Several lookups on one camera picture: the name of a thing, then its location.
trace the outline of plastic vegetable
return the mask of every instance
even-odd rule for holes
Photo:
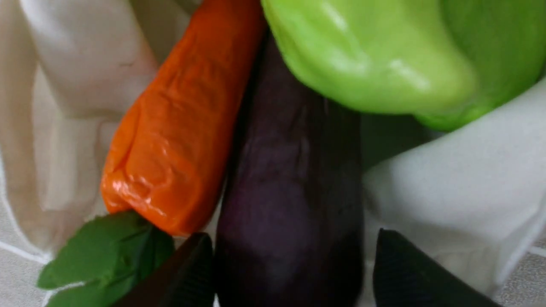
[[[48,307],[109,307],[174,252],[173,238],[134,211],[85,224],[38,279],[46,290],[82,282],[55,294]]]
[[[363,279],[360,114],[298,82],[271,38],[219,218],[222,306],[353,307]]]
[[[546,59],[546,1],[442,0],[445,21],[480,79],[461,108],[421,112],[429,127],[457,129],[535,84]]]
[[[546,54],[543,0],[262,0],[306,85],[360,111],[453,130],[529,88]]]
[[[109,212],[133,208],[172,235],[209,221],[265,31],[259,0],[205,0],[123,118],[102,179]]]
[[[438,0],[262,0],[284,61],[304,84],[350,108],[414,113],[453,108],[476,73]]]

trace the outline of carrot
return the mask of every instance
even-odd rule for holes
[[[259,0],[203,1],[114,135],[101,182],[110,213],[134,209],[171,235],[208,223],[265,29]]]

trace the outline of green bell pepper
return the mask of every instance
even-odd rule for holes
[[[545,0],[442,0],[444,20],[479,75],[478,92],[459,109],[419,112],[452,131],[520,95],[540,78],[546,58]]]
[[[414,114],[440,130],[464,125],[536,81],[546,57],[545,3],[262,0],[301,82],[352,109]]]

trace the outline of purple eggplant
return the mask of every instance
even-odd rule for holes
[[[363,286],[360,115],[290,73],[272,36],[218,222],[222,307],[353,307]]]

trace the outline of white fabric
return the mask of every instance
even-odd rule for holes
[[[104,213],[98,183],[111,135],[188,20],[174,0],[0,0],[0,250],[22,259],[0,255],[1,306],[40,306],[43,293],[21,286],[37,273],[13,272],[25,261],[38,270]],[[546,221],[545,99],[543,81],[364,174],[360,305],[372,305],[380,227],[401,231],[478,290],[498,290]]]

